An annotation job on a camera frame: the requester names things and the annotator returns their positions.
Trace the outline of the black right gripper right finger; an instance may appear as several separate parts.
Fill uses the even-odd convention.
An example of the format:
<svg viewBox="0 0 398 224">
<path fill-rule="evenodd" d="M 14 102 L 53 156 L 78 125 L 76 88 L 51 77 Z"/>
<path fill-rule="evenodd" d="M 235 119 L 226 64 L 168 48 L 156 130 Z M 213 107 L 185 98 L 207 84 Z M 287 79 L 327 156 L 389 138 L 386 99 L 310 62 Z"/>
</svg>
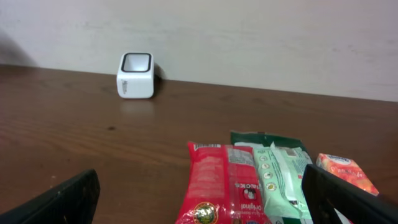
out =
<svg viewBox="0 0 398 224">
<path fill-rule="evenodd" d="M 308 164 L 302 190 L 314 223 L 341 223 L 338 212 L 353 223 L 397 224 L 397 207 L 353 184 Z"/>
</svg>

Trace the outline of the mint green wipes pack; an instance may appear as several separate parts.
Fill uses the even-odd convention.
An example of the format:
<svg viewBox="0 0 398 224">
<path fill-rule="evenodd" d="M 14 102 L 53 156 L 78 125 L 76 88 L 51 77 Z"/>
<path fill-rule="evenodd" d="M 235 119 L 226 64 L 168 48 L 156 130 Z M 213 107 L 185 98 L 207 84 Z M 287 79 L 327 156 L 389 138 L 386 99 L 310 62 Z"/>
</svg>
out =
<svg viewBox="0 0 398 224">
<path fill-rule="evenodd" d="M 264 213 L 269 217 L 310 219 L 302 190 L 307 165 L 312 163 L 301 147 L 256 146 L 253 148 L 261 183 Z"/>
</svg>

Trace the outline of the small orange box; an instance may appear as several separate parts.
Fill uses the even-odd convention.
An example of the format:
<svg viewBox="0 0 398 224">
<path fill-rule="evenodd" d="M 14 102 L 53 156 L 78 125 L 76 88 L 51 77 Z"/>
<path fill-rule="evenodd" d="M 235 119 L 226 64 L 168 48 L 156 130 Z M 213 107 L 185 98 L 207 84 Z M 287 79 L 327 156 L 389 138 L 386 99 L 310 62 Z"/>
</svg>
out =
<svg viewBox="0 0 398 224">
<path fill-rule="evenodd" d="M 320 153 L 316 165 L 374 196 L 379 195 L 377 188 L 352 159 Z"/>
</svg>

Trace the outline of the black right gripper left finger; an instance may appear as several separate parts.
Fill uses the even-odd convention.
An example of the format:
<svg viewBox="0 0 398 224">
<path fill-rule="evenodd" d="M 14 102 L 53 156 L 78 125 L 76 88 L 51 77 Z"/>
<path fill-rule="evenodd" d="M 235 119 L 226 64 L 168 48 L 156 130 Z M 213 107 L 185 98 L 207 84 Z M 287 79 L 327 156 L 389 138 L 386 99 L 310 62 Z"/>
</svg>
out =
<svg viewBox="0 0 398 224">
<path fill-rule="evenodd" d="M 100 196 L 100 182 L 88 169 L 28 202 L 1 214 L 1 223 L 91 224 Z"/>
</svg>

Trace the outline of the green product pouch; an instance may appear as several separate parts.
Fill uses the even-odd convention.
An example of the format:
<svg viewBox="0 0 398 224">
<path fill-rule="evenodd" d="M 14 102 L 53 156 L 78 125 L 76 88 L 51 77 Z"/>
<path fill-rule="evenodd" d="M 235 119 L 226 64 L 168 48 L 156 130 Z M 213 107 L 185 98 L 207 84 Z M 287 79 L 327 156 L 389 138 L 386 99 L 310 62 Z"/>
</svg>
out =
<svg viewBox="0 0 398 224">
<path fill-rule="evenodd" d="M 301 147 L 304 151 L 307 151 L 302 141 L 299 139 L 287 138 L 283 136 L 270 135 L 265 133 L 240 133 L 233 131 L 231 132 L 231 143 L 235 146 L 249 146 L 252 149 L 256 146 L 270 146 L 275 144 L 276 146 L 283 147 Z M 269 217 L 272 223 L 312 223 L 310 219 L 293 219 L 283 217 Z"/>
</svg>

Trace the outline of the orange snack packet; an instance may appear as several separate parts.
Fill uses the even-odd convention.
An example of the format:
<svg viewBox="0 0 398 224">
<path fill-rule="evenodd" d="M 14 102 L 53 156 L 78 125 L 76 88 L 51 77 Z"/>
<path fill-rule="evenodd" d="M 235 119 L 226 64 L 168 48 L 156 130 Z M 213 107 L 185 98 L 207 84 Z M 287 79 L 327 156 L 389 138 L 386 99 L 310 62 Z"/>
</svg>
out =
<svg viewBox="0 0 398 224">
<path fill-rule="evenodd" d="M 251 147 L 189 142 L 188 149 L 190 176 L 176 223 L 271 222 Z"/>
</svg>

